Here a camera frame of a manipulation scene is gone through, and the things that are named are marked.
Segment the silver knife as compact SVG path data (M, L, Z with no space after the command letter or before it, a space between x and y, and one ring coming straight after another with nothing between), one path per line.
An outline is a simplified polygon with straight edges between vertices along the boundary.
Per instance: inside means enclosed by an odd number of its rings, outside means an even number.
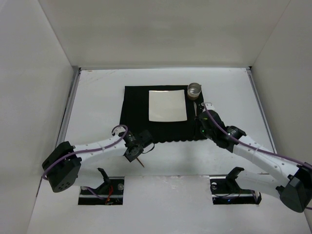
M197 103L193 101L195 117L197 117Z

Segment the black cloth placemat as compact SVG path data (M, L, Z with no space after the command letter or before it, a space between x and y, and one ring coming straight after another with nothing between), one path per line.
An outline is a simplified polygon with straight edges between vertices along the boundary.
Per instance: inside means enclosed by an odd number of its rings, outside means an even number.
M167 123L149 121L149 91L153 90L182 90L186 99L187 120ZM205 140L206 137L200 131L200 121L197 118L202 109L194 108L195 103L200 105L203 101L202 94L195 101L189 100L187 85L125 86L119 123L126 125L133 134L148 130L154 143Z

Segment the metal cup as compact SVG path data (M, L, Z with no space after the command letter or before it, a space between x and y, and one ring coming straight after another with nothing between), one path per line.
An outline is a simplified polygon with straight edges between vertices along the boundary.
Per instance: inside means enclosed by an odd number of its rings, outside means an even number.
M187 87L187 97L190 100L198 99L199 95L201 94L202 88L201 85L198 83L190 83Z

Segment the square white plate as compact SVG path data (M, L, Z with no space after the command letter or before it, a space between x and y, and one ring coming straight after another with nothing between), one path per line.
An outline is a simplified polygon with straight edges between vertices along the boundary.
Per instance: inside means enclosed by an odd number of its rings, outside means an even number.
M184 90L149 91L149 121L187 121Z

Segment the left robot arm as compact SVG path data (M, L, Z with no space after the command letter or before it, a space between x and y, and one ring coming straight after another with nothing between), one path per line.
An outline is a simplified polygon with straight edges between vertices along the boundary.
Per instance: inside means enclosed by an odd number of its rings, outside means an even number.
M99 167L103 160L123 156L129 162L145 154L145 148L154 147L149 131L134 135L125 125L117 125L111 137L93 143L71 145L60 143L42 164L42 179L47 180L54 193L79 186L100 197L111 188L111 180Z

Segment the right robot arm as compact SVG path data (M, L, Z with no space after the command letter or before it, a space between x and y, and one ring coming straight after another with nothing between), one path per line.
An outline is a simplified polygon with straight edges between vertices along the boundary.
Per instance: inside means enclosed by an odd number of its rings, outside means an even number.
M243 157L265 172L259 175L235 167L226 176L229 186L276 197L297 213L309 209L312 200L311 164L268 151L243 130L225 126L214 109L204 108L198 120L202 135L219 148Z

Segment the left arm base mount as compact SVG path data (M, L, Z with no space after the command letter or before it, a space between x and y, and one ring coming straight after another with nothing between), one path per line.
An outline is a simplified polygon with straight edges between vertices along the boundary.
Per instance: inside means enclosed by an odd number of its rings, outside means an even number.
M122 205L125 178L108 177L102 168L98 168L98 171L101 174L101 184L96 188L81 187L78 205Z

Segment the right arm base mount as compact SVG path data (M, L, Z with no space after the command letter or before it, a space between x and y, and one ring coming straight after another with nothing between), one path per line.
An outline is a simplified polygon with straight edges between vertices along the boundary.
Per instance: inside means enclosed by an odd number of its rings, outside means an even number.
M214 205L259 205L262 196L254 190L242 189L236 182L238 175L243 172L241 167L235 167L227 175L210 177L210 190Z

